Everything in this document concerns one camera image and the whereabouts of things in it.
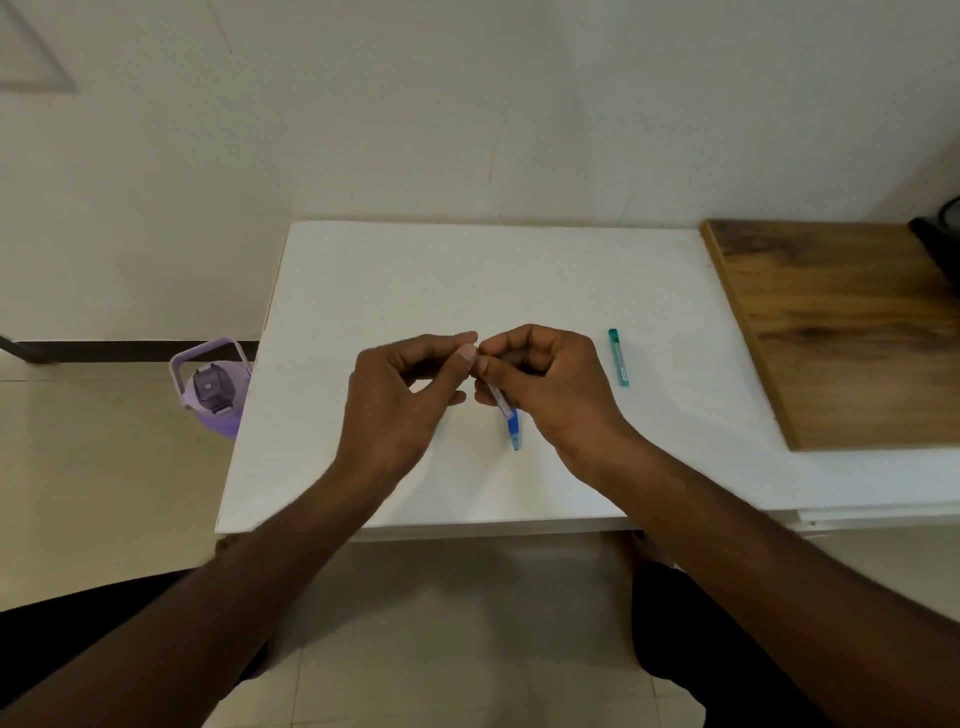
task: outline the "person's left hand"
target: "person's left hand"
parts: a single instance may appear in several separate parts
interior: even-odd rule
[[[350,375],[335,462],[393,488],[423,457],[446,408],[467,398],[476,331],[424,334],[367,349]],[[417,379],[433,379],[411,392]]]

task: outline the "baseboard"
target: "baseboard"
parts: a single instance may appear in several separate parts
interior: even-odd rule
[[[175,354],[201,344],[200,341],[20,341],[2,347],[32,364],[108,361],[170,361]],[[258,341],[241,341],[250,361],[256,359]],[[220,347],[196,357],[197,361],[237,361],[233,346]]]

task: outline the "white tabletop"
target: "white tabletop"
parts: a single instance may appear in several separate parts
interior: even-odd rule
[[[526,322],[591,336],[627,418],[759,508],[960,501],[960,449],[787,450],[696,231],[304,222],[287,237],[218,532],[253,528],[324,471],[360,350]],[[367,528],[622,517],[522,425],[513,452],[495,409],[452,408]]]

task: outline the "black pants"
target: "black pants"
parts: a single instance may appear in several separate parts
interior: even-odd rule
[[[705,728],[831,723],[693,579],[646,562],[634,575],[634,653],[651,675],[686,688]]]
[[[192,569],[171,571],[0,613],[0,710],[136,615]],[[267,656],[266,645],[237,679],[249,679]]]

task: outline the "wood grain surface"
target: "wood grain surface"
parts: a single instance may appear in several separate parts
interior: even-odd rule
[[[790,449],[960,443],[960,298],[906,226],[701,235]]]

